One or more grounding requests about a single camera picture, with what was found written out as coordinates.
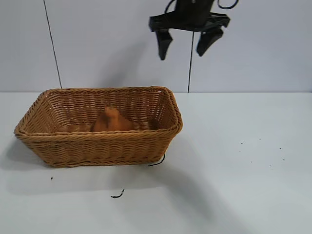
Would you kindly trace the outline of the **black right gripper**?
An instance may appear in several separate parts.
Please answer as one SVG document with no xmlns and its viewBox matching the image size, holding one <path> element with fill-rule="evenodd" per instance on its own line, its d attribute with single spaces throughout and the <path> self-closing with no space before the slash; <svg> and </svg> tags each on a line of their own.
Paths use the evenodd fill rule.
<svg viewBox="0 0 312 234">
<path fill-rule="evenodd" d="M 196 48 L 200 57 L 223 36 L 222 29 L 215 27 L 228 27 L 230 18 L 212 12 L 213 4 L 213 0 L 171 0 L 163 14 L 149 18 L 150 30 L 156 32 L 160 60 L 165 60 L 173 41 L 169 29 L 201 32 Z"/>
</svg>

